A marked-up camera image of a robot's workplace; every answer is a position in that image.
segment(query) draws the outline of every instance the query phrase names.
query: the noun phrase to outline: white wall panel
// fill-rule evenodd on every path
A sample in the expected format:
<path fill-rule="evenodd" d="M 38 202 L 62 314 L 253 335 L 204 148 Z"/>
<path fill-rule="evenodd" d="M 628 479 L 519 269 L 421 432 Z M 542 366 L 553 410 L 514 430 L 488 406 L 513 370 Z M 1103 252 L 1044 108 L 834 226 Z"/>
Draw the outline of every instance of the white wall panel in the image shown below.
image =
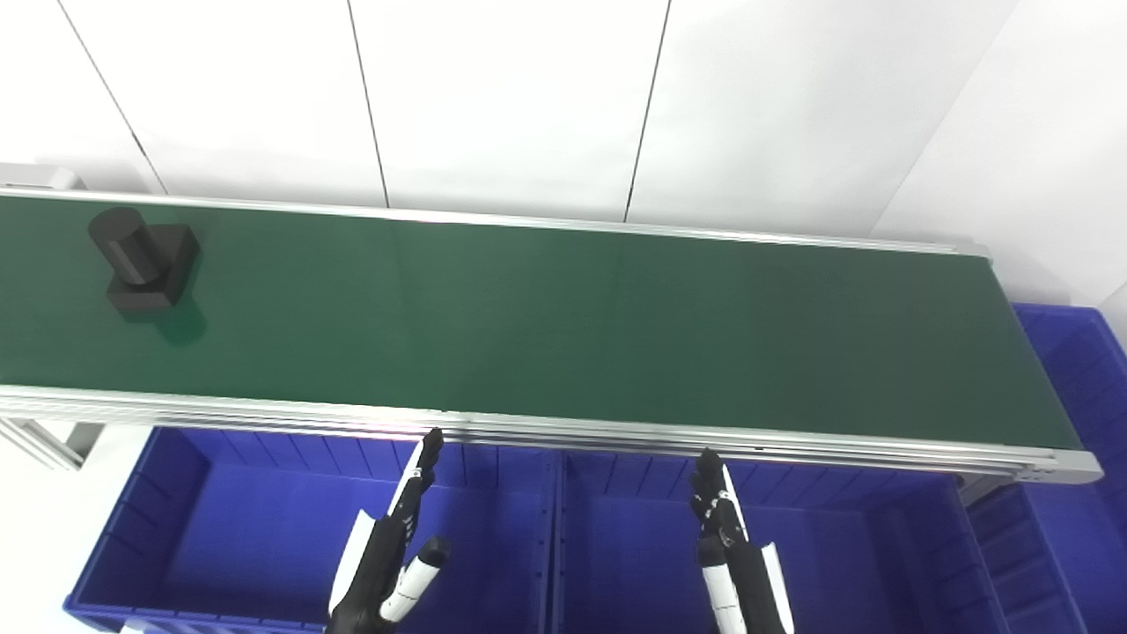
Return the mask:
<path fill-rule="evenodd" d="M 391 206 L 621 220 L 665 0 L 353 0 Z"/>
<path fill-rule="evenodd" d="M 59 6 L 9 0 L 0 16 L 0 162 L 61 164 L 91 189 L 160 193 Z"/>
<path fill-rule="evenodd" d="M 1111 330 L 1119 338 L 1119 345 L 1127 350 L 1127 280 L 1111 296 L 1103 300 L 1100 312 L 1103 312 Z"/>
<path fill-rule="evenodd" d="M 875 236 L 973 239 L 1015 298 L 1127 279 L 1127 3 L 1023 0 Z"/>
<path fill-rule="evenodd" d="M 344 0 L 64 0 L 170 194 L 380 204 Z"/>
<path fill-rule="evenodd" d="M 630 220 L 863 235 L 1015 0 L 674 0 Z"/>

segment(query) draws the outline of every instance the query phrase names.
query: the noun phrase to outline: black cylinder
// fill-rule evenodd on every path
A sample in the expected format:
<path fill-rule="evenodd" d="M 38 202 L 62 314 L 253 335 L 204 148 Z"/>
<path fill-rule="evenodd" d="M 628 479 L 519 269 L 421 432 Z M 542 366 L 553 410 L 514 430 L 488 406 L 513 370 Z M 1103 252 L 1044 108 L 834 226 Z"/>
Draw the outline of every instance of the black cylinder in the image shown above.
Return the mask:
<path fill-rule="evenodd" d="M 168 257 L 137 209 L 131 206 L 107 208 L 90 221 L 88 230 L 94 243 L 125 283 L 148 284 L 168 271 Z"/>

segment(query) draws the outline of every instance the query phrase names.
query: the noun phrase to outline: black block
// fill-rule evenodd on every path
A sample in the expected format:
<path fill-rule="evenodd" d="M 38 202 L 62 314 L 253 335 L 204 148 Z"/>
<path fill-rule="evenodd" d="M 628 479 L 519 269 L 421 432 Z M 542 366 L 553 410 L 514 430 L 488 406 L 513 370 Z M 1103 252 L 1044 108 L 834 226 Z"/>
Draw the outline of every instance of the black block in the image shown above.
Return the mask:
<path fill-rule="evenodd" d="M 122 280 L 133 285 L 149 284 L 168 271 L 168 253 L 157 243 L 137 209 L 131 206 L 107 208 L 90 221 L 88 231 Z"/>
<path fill-rule="evenodd" d="M 118 310 L 159 310 L 171 307 L 184 293 L 192 274 L 192 265 L 199 252 L 199 242 L 187 224 L 150 224 L 157 247 L 169 260 L 169 267 L 159 278 L 148 284 L 128 284 L 114 275 L 106 295 Z"/>

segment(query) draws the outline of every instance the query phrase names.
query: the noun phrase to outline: robotic arm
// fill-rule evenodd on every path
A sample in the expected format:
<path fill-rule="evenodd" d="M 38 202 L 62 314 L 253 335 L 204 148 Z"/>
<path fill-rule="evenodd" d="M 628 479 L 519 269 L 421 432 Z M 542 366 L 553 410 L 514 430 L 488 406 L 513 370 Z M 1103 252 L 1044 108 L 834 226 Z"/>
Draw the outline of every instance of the robotic arm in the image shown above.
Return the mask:
<path fill-rule="evenodd" d="M 698 562 L 720 634 L 793 634 L 774 544 L 754 546 L 728 467 L 711 449 L 696 458 L 690 506 L 701 523 Z"/>
<path fill-rule="evenodd" d="M 442 445 L 436 428 L 415 446 L 385 516 L 356 516 L 332 583 L 326 634 L 393 633 L 438 574 L 450 554 L 450 545 L 438 536 L 400 566 L 415 536 L 423 493 L 434 483 Z"/>

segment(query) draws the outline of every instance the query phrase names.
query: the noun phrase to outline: blue plastic bin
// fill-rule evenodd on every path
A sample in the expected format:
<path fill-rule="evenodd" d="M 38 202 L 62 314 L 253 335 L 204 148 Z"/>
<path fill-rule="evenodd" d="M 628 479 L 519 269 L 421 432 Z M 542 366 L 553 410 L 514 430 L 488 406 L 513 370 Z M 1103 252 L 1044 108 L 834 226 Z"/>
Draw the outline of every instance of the blue plastic bin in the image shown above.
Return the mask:
<path fill-rule="evenodd" d="M 105 631 L 320 632 L 356 512 L 387 510 L 411 448 L 158 429 L 65 609 Z M 443 449 L 412 546 L 441 534 L 452 555 L 400 632 L 544 631 L 557 462 Z"/>
<path fill-rule="evenodd" d="M 707 633 L 685 458 L 569 453 L 557 633 Z M 802 634 L 1006 632 L 953 479 L 729 463 L 753 539 L 775 542 Z"/>
<path fill-rule="evenodd" d="M 970 509 L 1014 633 L 1127 632 L 1127 360 L 1091 307 L 1017 304 L 1102 480 L 1004 488 Z"/>

